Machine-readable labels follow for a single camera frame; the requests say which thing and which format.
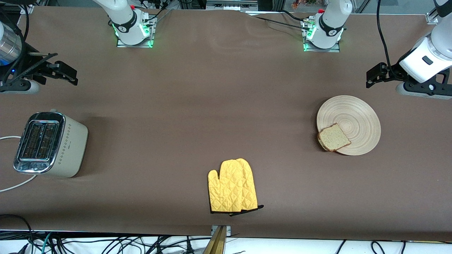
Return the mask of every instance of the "bread crust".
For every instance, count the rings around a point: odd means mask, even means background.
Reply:
[[[349,145],[351,145],[352,144],[352,142],[350,141],[350,140],[348,140],[348,144],[346,144],[346,145],[344,145],[344,146],[341,146],[341,147],[339,147],[338,149],[335,149],[335,150],[331,150],[331,149],[328,149],[325,145],[324,145],[324,143],[322,142],[322,139],[320,139],[320,134],[325,130],[325,129],[327,129],[327,128],[324,128],[323,130],[321,130],[320,132],[319,132],[319,134],[317,134],[317,140],[319,141],[319,143],[320,143],[320,145],[323,147],[323,149],[325,149],[326,151],[330,151],[330,152],[336,152],[337,150],[339,150],[339,149],[341,149],[341,148],[343,148],[343,147],[346,147],[346,146],[349,146]]]

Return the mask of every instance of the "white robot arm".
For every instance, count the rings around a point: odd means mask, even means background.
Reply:
[[[306,39],[321,49],[333,47],[344,31],[344,24],[352,12],[350,0],[332,0],[324,13],[317,13],[310,17],[314,20],[314,27]]]
[[[433,1],[439,15],[438,25],[395,65],[380,63],[369,70],[367,88],[378,82],[399,80],[403,81],[397,86],[401,94],[452,98],[452,85],[447,83],[452,66],[452,0]]]
[[[118,38],[127,45],[136,45],[150,36],[149,14],[128,5],[127,0],[93,0],[110,17]]]

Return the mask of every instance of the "toaster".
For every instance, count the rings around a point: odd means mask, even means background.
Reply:
[[[20,139],[14,169],[23,174],[72,177],[80,169],[88,128],[53,110],[30,117]]]

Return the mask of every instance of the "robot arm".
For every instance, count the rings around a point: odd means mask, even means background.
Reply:
[[[149,14],[128,5],[127,0],[93,0],[113,22],[118,38],[127,45],[136,45],[150,36]]]
[[[393,80],[403,81],[397,87],[401,94],[431,96],[441,99],[452,97],[449,68],[452,66],[452,0],[434,0],[438,12],[438,25],[403,55],[393,66],[379,63],[367,72],[366,87]]]
[[[306,37],[314,46],[322,49],[333,47],[344,31],[344,24],[352,12],[350,0],[332,0],[324,13],[317,13],[310,19],[315,26],[311,34]]]
[[[3,0],[11,4],[29,4],[30,0]],[[0,22],[0,94],[34,94],[46,78],[66,80],[77,85],[77,71],[62,61],[48,62],[57,53],[40,53],[25,42],[22,32],[5,14],[8,24]]]

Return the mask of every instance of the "metal cylinder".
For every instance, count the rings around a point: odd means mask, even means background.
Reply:
[[[0,22],[0,66],[8,65],[16,60],[22,50],[19,35]]]

